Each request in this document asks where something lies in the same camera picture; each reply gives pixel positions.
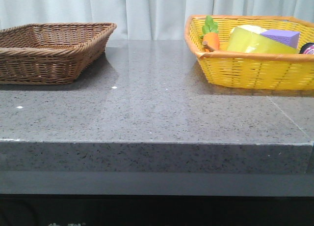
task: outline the toy food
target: toy food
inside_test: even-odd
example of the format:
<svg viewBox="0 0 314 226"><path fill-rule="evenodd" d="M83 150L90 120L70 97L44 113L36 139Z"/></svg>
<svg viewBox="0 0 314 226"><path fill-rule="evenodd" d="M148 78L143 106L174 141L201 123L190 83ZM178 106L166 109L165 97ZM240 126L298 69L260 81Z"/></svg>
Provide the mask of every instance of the toy food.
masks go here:
<svg viewBox="0 0 314 226"><path fill-rule="evenodd" d="M203 32L203 45L205 51L219 50L220 41L218 37L218 23L214 22L211 16L206 16L205 24L202 27Z"/></svg>

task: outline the yellow wicker basket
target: yellow wicker basket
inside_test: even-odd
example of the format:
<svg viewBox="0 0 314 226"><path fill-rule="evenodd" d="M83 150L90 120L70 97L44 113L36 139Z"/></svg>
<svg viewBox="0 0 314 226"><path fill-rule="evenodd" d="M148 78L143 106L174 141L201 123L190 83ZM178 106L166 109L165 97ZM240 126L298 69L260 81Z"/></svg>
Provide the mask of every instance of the yellow wicker basket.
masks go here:
<svg viewBox="0 0 314 226"><path fill-rule="evenodd" d="M218 22L219 51L207 53L200 36L206 15L192 15L185 26L184 37L208 80L215 85L248 89L310 90L314 89L314 55L249 54L227 52L230 30L240 25L266 29L299 31L299 48L314 42L314 24L294 17L279 16L212 16Z"/></svg>

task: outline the yellow sponge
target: yellow sponge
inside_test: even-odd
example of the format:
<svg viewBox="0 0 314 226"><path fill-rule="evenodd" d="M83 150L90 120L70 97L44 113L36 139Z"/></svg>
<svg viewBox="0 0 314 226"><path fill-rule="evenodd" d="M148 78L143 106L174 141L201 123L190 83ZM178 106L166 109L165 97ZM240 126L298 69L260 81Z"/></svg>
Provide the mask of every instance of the yellow sponge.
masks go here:
<svg viewBox="0 0 314 226"><path fill-rule="evenodd" d="M296 54L297 50L257 33L235 27L227 51L242 53Z"/></svg>

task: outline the speckled stone surface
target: speckled stone surface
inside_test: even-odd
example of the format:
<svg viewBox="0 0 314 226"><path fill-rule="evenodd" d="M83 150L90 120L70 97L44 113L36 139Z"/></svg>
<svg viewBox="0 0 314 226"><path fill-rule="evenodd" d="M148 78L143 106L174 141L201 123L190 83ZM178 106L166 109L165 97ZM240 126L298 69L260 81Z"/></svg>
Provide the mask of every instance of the speckled stone surface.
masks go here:
<svg viewBox="0 0 314 226"><path fill-rule="evenodd" d="M0 170L305 173L308 146L0 143Z"/></svg>
<svg viewBox="0 0 314 226"><path fill-rule="evenodd" d="M279 93L208 84L183 41L109 41L71 85L0 85L0 169L305 173L313 94Z"/></svg>

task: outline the purple sponge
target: purple sponge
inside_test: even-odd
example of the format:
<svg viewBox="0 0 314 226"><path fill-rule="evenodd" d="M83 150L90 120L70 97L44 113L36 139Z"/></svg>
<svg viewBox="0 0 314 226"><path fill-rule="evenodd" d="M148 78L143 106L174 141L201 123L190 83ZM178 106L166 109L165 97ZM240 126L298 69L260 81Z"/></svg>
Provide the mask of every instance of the purple sponge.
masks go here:
<svg viewBox="0 0 314 226"><path fill-rule="evenodd" d="M290 31L290 30L279 30L279 29L270 29L267 30L261 35L276 40L280 43L286 44L290 47L297 48L300 32L297 31Z"/></svg>

